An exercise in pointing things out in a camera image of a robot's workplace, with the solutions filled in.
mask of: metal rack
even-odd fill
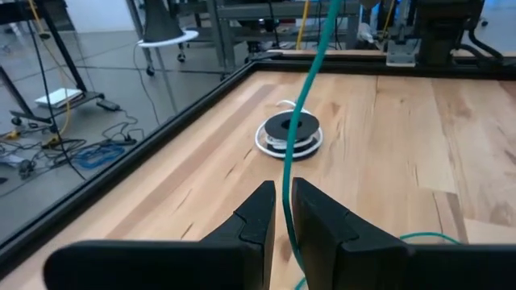
[[[136,32],[141,38],[143,35],[142,24],[133,0],[126,0],[135,22]],[[233,27],[233,20],[271,19],[271,11],[268,3],[235,4],[231,0],[206,0],[203,2],[175,3],[174,9],[179,15],[195,13],[208,13],[210,27],[201,27],[200,20],[196,17],[197,27],[189,27],[190,30],[199,32],[199,37],[193,42],[212,42],[217,52],[218,65],[223,67],[223,73],[228,74],[235,70],[234,45],[243,41],[272,41],[275,35],[272,32],[252,31],[247,27]],[[274,2],[271,4],[275,19],[299,19],[302,17],[304,2]],[[329,1],[321,1],[316,5],[310,5],[308,18],[325,18],[330,7]],[[347,0],[339,8],[339,17],[347,19],[347,29],[339,30],[338,37],[343,39],[347,48],[356,45],[356,35],[360,24],[360,2]],[[295,41],[297,28],[289,31],[279,31],[278,38],[283,41]],[[317,41],[318,33],[315,29],[307,27],[303,33],[303,41]],[[148,49],[144,49],[148,62],[148,74],[154,74],[152,58]]]

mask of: black stand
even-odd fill
[[[72,57],[70,56],[68,49],[66,49],[65,44],[63,43],[63,39],[60,37],[56,25],[52,21],[52,18],[50,17],[50,14],[48,13],[47,8],[44,5],[43,0],[35,0],[35,3],[37,5],[37,11],[39,12],[40,16],[45,20],[48,26],[48,30],[50,31],[54,41],[56,42],[57,47],[59,48],[59,51],[61,55],[64,58],[64,62],[68,66],[70,72],[72,73],[72,77],[75,80],[75,83],[77,84],[77,89],[82,91],[81,96],[78,96],[75,101],[70,102],[70,109],[76,108],[82,104],[85,104],[86,102],[92,101],[94,99],[100,99],[97,102],[98,106],[101,106],[102,108],[109,107],[110,105],[117,106],[114,103],[105,100],[103,93],[97,93],[97,92],[89,92],[86,86],[84,85],[84,81],[82,81],[81,75],[77,71],[77,67],[73,63]],[[23,17],[23,14],[28,15],[30,14],[30,11],[25,11],[26,13],[22,13],[20,16],[21,19],[17,19],[19,22],[25,20]],[[9,79],[9,77],[6,75],[6,73],[3,71],[0,72],[2,79],[4,80],[4,83],[6,83],[6,79]],[[25,100],[22,98],[22,96],[18,93],[18,90],[15,88],[15,85],[12,83],[12,81],[9,82],[9,87],[14,88],[11,89],[11,94],[15,98],[16,102],[19,104],[20,108],[22,108],[22,112],[11,110],[10,113],[13,116],[11,119],[11,122],[14,125],[20,125],[22,123],[22,118],[29,119],[32,121],[37,122],[43,122],[50,125],[53,124],[52,118],[50,116],[50,111],[48,108],[45,107],[34,107],[33,109],[29,110],[28,105],[25,102]],[[53,113],[55,116],[58,116],[60,114],[66,113],[66,108],[57,108],[53,110]]]

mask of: gray floor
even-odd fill
[[[489,1],[486,7],[484,16],[489,20],[489,25],[477,30],[478,38],[503,52],[516,51],[516,38],[509,37],[514,35],[512,30],[516,27],[516,4]],[[151,103],[145,97],[138,71],[143,74],[144,84],[156,104],[160,121],[173,116],[170,98],[161,75],[145,75],[147,65],[138,48],[137,68],[133,63],[132,53],[137,40],[135,33],[90,33],[79,35],[77,38],[73,33],[63,33],[62,38],[76,61],[88,89],[103,92],[106,98],[120,104],[130,115],[137,117],[139,124],[135,127],[144,129],[146,134],[156,128]],[[19,41],[3,36],[0,37],[0,45],[2,44],[9,44],[12,53],[0,51],[0,64],[31,104],[34,99],[44,95],[44,90],[30,38]],[[64,61],[52,40],[48,41],[48,47],[54,52],[60,64],[63,64]],[[41,50],[49,89],[53,91],[62,86],[59,74],[49,53],[43,47]],[[215,51],[209,44],[193,43],[185,52],[187,61],[180,64],[176,61],[177,47],[162,50],[174,97],[180,108],[186,107],[213,89],[219,83],[219,73],[222,71],[218,66]],[[242,64],[246,52],[245,45],[237,45],[235,52],[237,64]],[[0,96],[0,133],[3,133],[12,130],[8,112],[16,109],[16,105],[3,86],[0,87]],[[110,113],[101,110],[94,103],[87,104],[73,111],[70,128],[64,137],[86,139],[93,143],[102,139],[101,132],[105,128],[124,120],[123,113]],[[59,124],[63,121],[63,116],[57,119]],[[37,133],[20,142],[31,144],[48,138],[49,135]],[[23,151],[19,154],[31,158],[34,153],[35,151]],[[88,177],[96,171],[81,172]],[[68,166],[23,181],[13,168],[0,165],[0,176],[9,179],[5,184],[0,184],[0,242],[81,183],[78,175]]]

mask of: caster wheel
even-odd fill
[[[184,63],[185,60],[186,60],[186,56],[184,54],[177,55],[177,61],[179,61],[180,63]]]
[[[153,67],[147,67],[147,70],[145,71],[147,73],[148,76],[150,77],[154,77],[154,73],[156,73],[154,71],[154,68]]]
[[[18,117],[14,117],[10,120],[10,122],[15,125],[15,126],[20,126],[22,125],[22,119],[21,118],[18,118]]]
[[[50,133],[57,133],[57,126],[56,125],[51,125],[48,127],[48,130],[50,131]]]

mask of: black lamp shade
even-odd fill
[[[145,43],[176,39],[184,34],[177,15],[169,13],[163,0],[145,0]]]

